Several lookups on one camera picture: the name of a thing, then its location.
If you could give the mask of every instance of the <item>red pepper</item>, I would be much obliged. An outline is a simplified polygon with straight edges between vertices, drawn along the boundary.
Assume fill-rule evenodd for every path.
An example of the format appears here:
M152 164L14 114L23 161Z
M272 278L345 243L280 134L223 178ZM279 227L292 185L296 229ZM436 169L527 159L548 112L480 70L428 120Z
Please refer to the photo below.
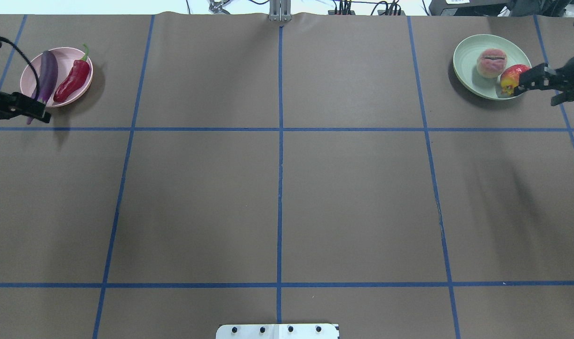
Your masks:
M67 100L67 97L69 97L70 94L76 92L78 88L81 88L82 85L87 81L91 67L87 62L88 46L85 44L84 47L87 49L87 52L80 60L74 60L74 66L70 70L70 74L55 91L53 100L56 103L62 103Z

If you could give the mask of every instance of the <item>pepper stem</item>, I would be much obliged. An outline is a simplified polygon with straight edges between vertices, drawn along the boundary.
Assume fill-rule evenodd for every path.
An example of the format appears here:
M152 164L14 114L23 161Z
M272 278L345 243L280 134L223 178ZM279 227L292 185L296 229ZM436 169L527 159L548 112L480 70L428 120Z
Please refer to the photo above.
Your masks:
M84 56L80 60L86 61L88 58L88 46L86 44L84 44L83 46L84 46L84 48L87 49L87 51L84 53Z

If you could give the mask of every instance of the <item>pink plate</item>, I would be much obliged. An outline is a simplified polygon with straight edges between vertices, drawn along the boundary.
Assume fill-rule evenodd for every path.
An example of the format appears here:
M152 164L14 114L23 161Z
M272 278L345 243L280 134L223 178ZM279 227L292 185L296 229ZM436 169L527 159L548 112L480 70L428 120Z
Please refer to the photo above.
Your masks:
M50 49L53 53L55 58L57 58L57 66L59 67L57 73L57 85L55 85L55 90L57 87L67 78L67 75L70 73L70 69L74 66L74 60L78 60L84 56L84 52L80 49L72 48L72 47L59 47ZM42 58L42 53L39 56L36 56L32 60L32 65L36 69L36 73L40 76L40 59ZM56 103L53 101L53 94L47 101L47 107L60 107L70 103L73 103L78 98L86 92L89 86L91 86L91 82L93 81L93 62L91 62L91 58L87 57L87 62L91 67L91 71L88 73L87 81L82 85L81 88L78 88L76 92L70 94L70 96L63 102L63 103ZM23 95L31 96L34 92L34 88L36 88L36 80L34 79L34 73L32 72L29 66L26 66L23 73L22 79L20 80L20 89L22 90Z

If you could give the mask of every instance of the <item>black cable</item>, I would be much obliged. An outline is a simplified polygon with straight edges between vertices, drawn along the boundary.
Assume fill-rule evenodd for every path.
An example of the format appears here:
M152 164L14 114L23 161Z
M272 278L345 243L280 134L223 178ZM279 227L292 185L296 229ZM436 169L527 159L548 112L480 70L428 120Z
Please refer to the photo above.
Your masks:
M551 11L551 16L554 16L554 11L557 9L557 6L559 5L560 0L555 0L554 3L552 4L552 11Z
M385 4L385 11L388 11L388 2L380 1L377 4L375 4L375 7L373 7L373 10L371 11L371 15L373 15L375 13L375 9L377 9L377 6L379 6L380 4Z
M32 73L34 73L34 78L36 79L36 93L34 94L33 100L38 101L38 95L40 95L40 81L38 80L38 74L36 73L36 69L34 68L32 63L30 62L30 60L28 60L27 56L25 56L25 54L23 54L22 50L20 50L13 43L13 41L10 41L6 37L0 37L0 41L2 41L4 43L8 43L9 45L11 45L11 47L15 48L15 50L22 56L22 58L25 60L25 62L27 62L27 65L31 68Z
M377 2L370 2L370 1L354 1L354 0L352 0L350 2L352 2L354 4L371 4L371 5L377 4Z
M429 11L427 10L427 6L425 6L425 0L421 0L421 2L423 3L423 10L425 11L425 14L431 15L431 14L429 14Z
M397 2L398 2L398 0L393 1L393 2L390 4L390 9L388 9L387 13L384 13L383 15L392 15L392 13L393 13L393 11L394 11L394 9L395 9L395 6L396 6L396 4L397 4Z

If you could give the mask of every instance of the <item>eggplant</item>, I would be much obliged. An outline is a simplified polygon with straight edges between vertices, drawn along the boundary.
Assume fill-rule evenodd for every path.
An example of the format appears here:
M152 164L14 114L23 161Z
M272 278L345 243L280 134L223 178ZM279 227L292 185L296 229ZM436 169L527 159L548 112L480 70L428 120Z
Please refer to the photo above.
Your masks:
M40 93L38 98L36 98L41 103L46 105L48 99L50 99L55 87L57 87L57 74L59 73L59 67L57 66L57 58L50 51L42 52L42 57L40 58L40 76L38 81L40 82ZM32 98L36 96L36 88L32 93ZM31 124L34 118L27 118L27 124Z

